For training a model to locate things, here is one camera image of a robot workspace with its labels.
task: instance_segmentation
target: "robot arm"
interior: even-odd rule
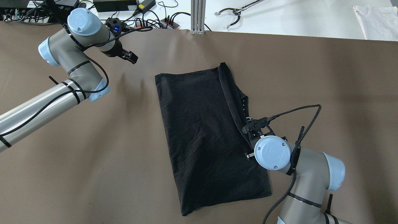
[[[255,145],[254,156],[262,167],[287,173],[294,147],[277,136],[263,136]],[[344,180],[344,163],[326,153],[302,147],[296,171],[295,185],[285,199],[278,224],[348,224],[321,212],[326,190],[339,189]]]
[[[82,52],[113,39],[114,34],[85,8],[73,10],[64,28],[42,42],[39,52],[49,64],[60,65],[69,78],[0,116],[0,152],[85,99],[95,101],[109,92],[107,81]],[[122,48],[119,39],[98,49],[109,57],[118,56],[133,64],[138,59]]]

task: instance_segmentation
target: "black cable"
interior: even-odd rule
[[[46,1],[43,1],[42,3],[38,3],[36,1],[33,1],[33,3],[35,4],[35,7],[30,9],[26,13],[26,15],[24,17],[22,17],[21,19],[17,19],[17,20],[8,20],[6,22],[21,22],[21,23],[24,23],[25,20],[29,20],[30,21],[31,19],[34,19],[35,22],[38,22],[39,20],[42,20],[42,19],[45,19],[45,18],[49,17],[49,15],[46,15],[46,16],[37,15],[36,16],[36,13],[38,13],[38,9],[39,8],[42,8],[43,10],[49,12],[49,14],[53,14],[53,15],[56,15],[56,16],[62,16],[62,15],[58,15],[58,14],[52,13],[50,10],[44,8],[43,5],[46,3]],[[48,24],[48,25],[47,24],[43,24],[42,26],[50,26],[50,25],[54,25],[54,24],[56,24],[56,23],[51,23],[51,24]]]
[[[145,13],[147,13],[147,12],[153,13],[153,14],[156,16],[156,18],[160,21],[158,15],[156,15],[156,13],[155,13],[154,11],[152,11],[152,10],[148,10],[148,11],[144,12],[144,13],[142,14],[142,19],[144,19],[144,15],[145,15]]]
[[[33,8],[33,9],[37,9],[38,7],[40,7],[40,6],[41,6],[42,4],[44,4],[44,3],[45,3],[45,1],[44,1],[43,3],[41,3],[40,5],[36,6],[36,8]],[[26,15],[23,19],[19,20],[19,22],[24,23],[23,21],[25,20],[26,17],[27,17],[27,15]],[[108,40],[108,41],[106,41],[106,42],[99,43],[99,44],[93,44],[93,45],[88,46],[87,48],[93,47],[93,46],[96,46],[96,45],[101,46],[101,45],[103,45],[103,44],[112,42],[112,41],[115,40],[115,39],[119,39],[120,37],[122,37],[122,36],[124,36],[124,35],[127,35],[127,34],[129,34],[129,33],[131,33],[131,32],[135,32],[135,31],[138,31],[138,32],[145,32],[145,31],[150,31],[150,30],[152,30],[152,29],[153,29],[152,27],[142,27],[142,28],[138,28],[138,29],[133,29],[133,30],[130,30],[130,31],[128,31],[128,32],[125,32],[124,34],[122,34],[122,35],[120,35],[120,36],[118,36],[118,37],[115,37],[115,38],[113,38],[113,39],[110,39],[110,40]],[[82,51],[80,51],[80,52],[81,52],[85,57],[87,57],[88,60],[90,60],[90,61],[91,61],[92,63],[94,63],[95,65],[97,65],[97,66],[102,70],[102,72],[104,73],[104,76],[105,76],[105,78],[106,78],[106,84],[105,84],[105,86],[102,87],[102,88],[99,89],[99,90],[96,90],[96,91],[88,91],[88,90],[70,90],[70,91],[64,92],[64,93],[62,93],[62,94],[56,96],[56,97],[53,98],[52,100],[50,100],[50,101],[49,101],[47,104],[45,104],[38,112],[36,112],[33,116],[31,116],[31,117],[30,117],[28,120],[26,120],[24,123],[20,124],[18,127],[14,128],[14,129],[12,129],[12,130],[10,130],[10,131],[8,131],[8,132],[5,132],[5,133],[0,134],[0,137],[4,137],[4,136],[6,136],[6,135],[8,135],[8,134],[11,134],[11,133],[13,133],[13,132],[15,132],[15,131],[21,129],[21,128],[24,127],[26,124],[28,124],[29,122],[31,122],[34,118],[36,118],[41,112],[43,112],[43,111],[44,111],[49,105],[51,105],[54,101],[58,100],[60,97],[66,95],[66,94],[69,94],[69,93],[76,93],[76,92],[84,92],[84,93],[96,93],[96,92],[101,92],[101,91],[103,91],[103,90],[109,85],[109,77],[108,77],[108,75],[107,75],[105,69],[104,69],[99,63],[97,63],[95,60],[93,60],[93,59],[91,59],[90,57],[88,57],[85,53],[83,53]]]
[[[165,6],[165,5],[164,5],[164,2],[163,2],[163,5],[160,5],[160,6],[163,6],[163,7],[164,7],[164,21],[165,21],[165,23],[166,23],[165,29],[167,29],[167,27],[168,27],[168,25],[169,25],[169,21],[167,21],[166,7],[168,7],[168,6]]]
[[[59,20],[58,17],[66,18],[65,15],[56,14],[56,13],[54,13],[50,8],[49,8],[49,9],[45,8],[44,6],[48,6],[47,4],[44,4],[44,3],[46,3],[46,2],[47,2],[47,1],[44,1],[44,2],[42,2],[42,3],[40,4],[40,3],[36,2],[36,1],[33,1],[33,3],[35,4],[35,6],[39,6],[40,8],[42,8],[43,10],[45,10],[45,11],[48,12],[48,15],[40,16],[40,15],[39,15],[39,11],[36,9],[36,10],[35,10],[35,14],[36,14],[36,12],[37,12],[37,16],[34,17],[35,22],[38,22],[39,20],[43,20],[43,19],[45,19],[45,18],[47,18],[47,17],[50,17],[50,16],[53,16],[53,17],[54,17],[54,15],[55,15],[55,18],[57,18],[57,20]]]
[[[205,24],[205,27],[207,27],[207,28],[209,29],[209,31],[212,31],[212,30],[210,29],[210,27],[208,27],[208,25]]]
[[[27,22],[20,22],[22,24],[31,25],[31,26],[52,26],[59,23],[47,23],[47,24],[36,24],[36,23],[27,23]]]
[[[18,11],[18,18],[22,18],[23,11],[24,11],[24,10],[22,10],[22,11]]]
[[[171,19],[171,21],[172,21],[171,24],[174,24],[174,19],[176,18],[177,15],[180,15],[180,14],[184,14],[184,15],[191,16],[191,14],[189,14],[189,13],[187,13],[187,12],[176,12],[176,13],[174,13],[174,14],[170,17],[170,19]],[[210,27],[209,27],[208,25],[205,24],[205,27],[207,27],[207,28],[209,29],[209,31],[211,31],[211,29],[210,29]]]
[[[112,15],[111,15],[111,18],[113,18],[113,16],[114,15],[116,15],[116,13],[118,13],[119,11],[116,11],[115,13],[113,13]]]
[[[114,41],[114,40],[116,40],[116,39],[121,38],[121,37],[124,36],[124,35],[127,35],[127,34],[129,34],[129,33],[135,32],[135,31],[138,31],[138,32],[147,32],[147,31],[151,31],[152,29],[153,29],[152,27],[140,27],[140,28],[137,28],[137,29],[132,29],[132,30],[129,30],[129,31],[127,31],[127,32],[125,32],[125,33],[123,33],[123,34],[121,34],[120,36],[114,37],[114,38],[112,38],[112,39],[110,39],[110,40],[108,40],[108,41],[105,41],[105,42],[102,42],[102,43],[96,43],[96,44],[89,45],[89,46],[87,47],[87,49],[90,48],[90,47],[101,47],[101,46],[103,46],[103,45],[105,45],[105,44],[107,44],[107,43],[109,43],[109,42],[112,42],[112,41]]]
[[[156,20],[150,20],[150,19],[149,20],[143,20],[141,18],[136,18],[134,20],[129,20],[129,21],[134,22],[134,25],[136,27],[138,27],[137,22],[140,22],[140,27],[152,27],[153,26],[155,28],[159,28],[159,27],[156,26],[156,24],[154,24],[154,23],[158,23],[158,22],[156,22]]]
[[[90,6],[90,7],[88,8],[88,10],[90,10],[90,9],[92,9],[92,8],[95,8],[95,7],[96,7],[96,6],[94,5],[94,2],[92,2],[92,1],[88,1],[88,0],[82,0],[82,1],[80,1],[80,2],[89,2],[89,3],[93,4],[92,6]]]
[[[318,107],[318,110],[316,111],[316,113],[315,113],[313,119],[311,120],[311,122],[310,122],[310,124],[308,125],[308,127],[306,128],[306,130],[298,137],[298,139],[297,139],[297,141],[296,141],[296,143],[295,143],[295,147],[294,147],[294,149],[293,149],[293,151],[292,151],[292,154],[291,154],[291,157],[290,157],[290,165],[293,164],[293,160],[294,160],[295,155],[296,155],[296,153],[297,153],[297,149],[301,147],[301,141],[304,139],[305,135],[308,133],[308,131],[310,130],[310,128],[311,128],[312,125],[314,124],[316,118],[318,117],[318,115],[319,115],[319,113],[320,113],[320,111],[321,111],[321,109],[322,109],[322,106],[319,105],[319,104],[317,104],[317,105],[302,106],[302,107],[298,107],[298,108],[293,109],[293,110],[289,110],[289,111],[286,111],[286,112],[283,112],[283,113],[280,113],[280,114],[271,116],[271,117],[269,117],[269,118],[267,119],[267,121],[270,122],[270,121],[272,121],[272,120],[276,119],[277,117],[280,117],[280,116],[282,116],[282,115],[284,115],[284,114],[288,114],[288,113],[294,112],[294,111],[296,111],[296,110],[301,110],[301,109],[311,108],[311,107]],[[274,209],[287,197],[287,195],[290,193],[290,191],[292,190],[292,188],[293,188],[293,186],[294,186],[294,184],[295,184],[295,182],[296,182],[296,177],[297,177],[297,171],[294,170],[294,171],[293,171],[292,183],[290,184],[290,186],[289,186],[289,188],[287,189],[286,193],[285,193],[285,194],[284,194],[284,195],[283,195],[283,196],[282,196],[282,197],[281,197],[269,210],[268,210],[267,214],[266,214],[265,217],[264,217],[264,220],[263,220],[262,224],[265,224],[265,222],[267,221],[267,218],[269,217],[269,215],[271,214],[271,212],[272,212],[272,211],[273,211],[273,210],[274,210]]]
[[[161,22],[157,22],[156,20],[151,20],[151,19],[147,19],[146,20],[149,24],[151,24],[151,26],[161,29],[163,27]]]
[[[177,2],[177,0],[173,0],[173,1],[175,1],[177,3],[177,5],[175,5],[175,6],[165,6],[163,1],[158,2],[158,5],[160,5],[162,7],[165,7],[165,8],[175,8],[175,7],[178,6],[178,2]]]
[[[133,18],[134,16],[138,15],[139,13],[140,13],[140,11],[138,9],[135,10],[134,13],[130,17],[128,17],[126,20],[123,20],[122,22],[128,21],[129,19]]]
[[[89,56],[87,56],[87,55],[86,55],[85,53],[83,53],[82,51],[81,51],[81,53],[82,53],[85,57],[87,57],[88,60],[90,60],[90,61],[91,61],[92,63],[94,63],[95,65],[97,65],[97,66],[102,70],[102,72],[104,73],[105,78],[106,78],[106,84],[105,84],[105,86],[102,87],[102,88],[99,89],[99,90],[96,90],[96,91],[88,91],[88,90],[70,90],[70,91],[66,91],[66,92],[64,92],[64,93],[61,93],[61,94],[59,94],[58,96],[56,96],[55,98],[53,98],[52,100],[50,100],[47,104],[45,104],[39,111],[37,111],[33,116],[31,116],[31,117],[30,117],[28,120],[26,120],[24,123],[20,124],[18,127],[14,128],[14,129],[12,129],[12,130],[6,132],[6,133],[0,134],[0,137],[4,137],[4,136],[9,135],[9,134],[11,134],[11,133],[13,133],[13,132],[15,132],[15,131],[18,131],[19,129],[21,129],[22,127],[24,127],[26,124],[28,124],[29,122],[31,122],[34,118],[36,118],[41,112],[43,112],[43,111],[44,111],[48,106],[50,106],[54,101],[58,100],[58,99],[61,98],[62,96],[65,96],[65,95],[67,95],[67,94],[69,94],[69,93],[74,93],[74,92],[85,92],[85,93],[96,93],[96,92],[101,92],[101,91],[103,91],[103,90],[109,85],[109,77],[108,77],[108,74],[106,73],[105,69],[103,69],[103,67],[102,67],[99,63],[97,63],[96,61],[94,61],[93,59],[91,59]]]

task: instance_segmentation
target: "light blue joint cap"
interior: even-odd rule
[[[58,62],[54,59],[51,54],[49,47],[49,37],[39,45],[39,53],[41,57],[46,60],[52,66],[59,66]]]
[[[94,91],[97,91],[99,89],[102,89],[104,86],[106,85],[106,81],[104,78],[101,79],[101,81],[99,82],[98,86],[96,87],[96,89]],[[88,99],[91,102],[94,102],[96,100],[98,100],[99,98],[101,98],[103,95],[107,94],[109,92],[109,90],[111,90],[109,88],[109,86],[107,86],[104,90],[102,90],[101,92],[96,92],[96,93],[92,93]]]
[[[336,191],[337,189],[340,188],[341,183],[344,181],[345,177],[344,163],[343,161],[341,161],[336,157],[330,156],[324,152],[323,154],[325,155],[329,165],[330,181],[328,189],[331,191]]]
[[[97,33],[102,22],[86,8],[76,8],[68,16],[68,26],[71,31],[81,36],[90,36]]]
[[[286,224],[286,223],[278,216],[278,223],[277,224]]]
[[[290,161],[290,147],[278,136],[265,136],[257,141],[254,157],[268,170],[283,169]]]

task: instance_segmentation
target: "small black box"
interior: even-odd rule
[[[137,0],[94,0],[97,12],[135,11]]]
[[[54,1],[56,4],[59,6],[65,6],[65,7],[73,7],[73,9],[77,8],[79,5],[79,0],[55,0]],[[1,9],[32,9],[35,8],[36,5],[34,4],[33,1],[27,1],[27,0],[0,0],[0,8]]]

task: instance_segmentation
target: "metal frame post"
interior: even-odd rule
[[[206,0],[191,0],[191,34],[205,34]]]

